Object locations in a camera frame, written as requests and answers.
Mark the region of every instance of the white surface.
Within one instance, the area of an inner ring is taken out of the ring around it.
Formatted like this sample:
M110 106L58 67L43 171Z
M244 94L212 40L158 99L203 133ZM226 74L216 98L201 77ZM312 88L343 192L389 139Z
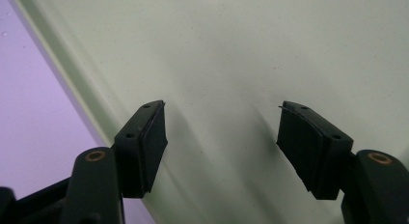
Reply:
M0 0L0 34L0 186L20 199L105 144L9 0ZM126 223L154 223L140 200L123 202Z
M284 99L409 165L409 0L17 1L106 141L167 102L159 223L342 223L275 146Z

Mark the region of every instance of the black bracket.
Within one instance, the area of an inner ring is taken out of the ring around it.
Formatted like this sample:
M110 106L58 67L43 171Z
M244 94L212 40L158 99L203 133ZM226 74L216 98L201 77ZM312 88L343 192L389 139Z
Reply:
M18 201L0 187L0 223L124 223L123 197L151 192L168 144L164 106L162 100L141 106L113 147L80 154L68 179Z
M373 150L354 155L353 140L311 108L285 101L277 145L319 200L344 193L347 224L408 223L409 173L395 157Z

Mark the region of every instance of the screw hole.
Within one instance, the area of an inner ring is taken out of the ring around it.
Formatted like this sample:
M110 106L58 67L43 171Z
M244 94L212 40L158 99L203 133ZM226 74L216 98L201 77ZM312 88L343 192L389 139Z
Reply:
M379 154L379 153L370 153L368 154L368 157L372 159L375 162L378 162L380 164L391 164L392 160L385 156L384 154Z
M333 137L334 139L341 139L341 136L340 136L340 135L332 135L332 137Z
M93 151L85 156L85 159L90 162L99 161L105 157L104 151Z
M126 135L125 135L125 137L126 138L134 138L136 135L135 135L135 133L127 133Z

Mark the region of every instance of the black plastic arm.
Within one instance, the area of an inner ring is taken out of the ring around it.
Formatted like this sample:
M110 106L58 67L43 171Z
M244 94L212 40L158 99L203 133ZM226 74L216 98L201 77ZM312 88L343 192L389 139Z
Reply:
M0 223L124 223L123 197L151 192L168 144L164 105L158 100L141 106L111 149L77 157L71 178L18 201L11 189L0 187Z
M344 192L347 224L409 220L409 173L395 157L373 150L354 155L353 140L311 108L285 101L277 145L316 199Z

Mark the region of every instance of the purple surface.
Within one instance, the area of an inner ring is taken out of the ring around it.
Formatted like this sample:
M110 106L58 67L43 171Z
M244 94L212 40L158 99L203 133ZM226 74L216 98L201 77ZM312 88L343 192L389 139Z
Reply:
M17 199L69 177L79 154L104 146L21 20L0 0L0 186ZM139 200L124 205L127 223L154 223Z

